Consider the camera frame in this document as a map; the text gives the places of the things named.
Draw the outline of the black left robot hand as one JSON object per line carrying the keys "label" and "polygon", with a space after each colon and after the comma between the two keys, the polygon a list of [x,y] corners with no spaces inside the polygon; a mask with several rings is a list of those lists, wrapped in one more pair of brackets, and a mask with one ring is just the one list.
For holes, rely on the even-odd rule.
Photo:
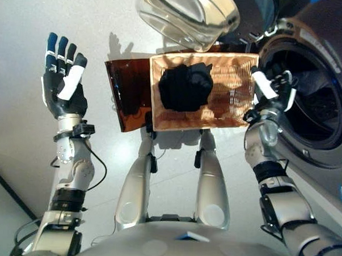
{"label": "black left robot hand", "polygon": [[66,37],[49,34],[41,89],[42,101],[55,119],[73,113],[83,117],[87,110],[81,79],[88,60],[76,49]]}

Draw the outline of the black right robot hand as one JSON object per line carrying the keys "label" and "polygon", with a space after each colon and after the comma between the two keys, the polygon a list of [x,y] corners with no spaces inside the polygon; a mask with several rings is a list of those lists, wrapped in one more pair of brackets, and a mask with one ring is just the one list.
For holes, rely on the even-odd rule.
{"label": "black right robot hand", "polygon": [[261,94],[269,102],[278,103],[282,112],[287,112],[293,106],[297,89],[289,70],[283,71],[273,80],[269,80],[257,66],[251,67],[251,74]]}

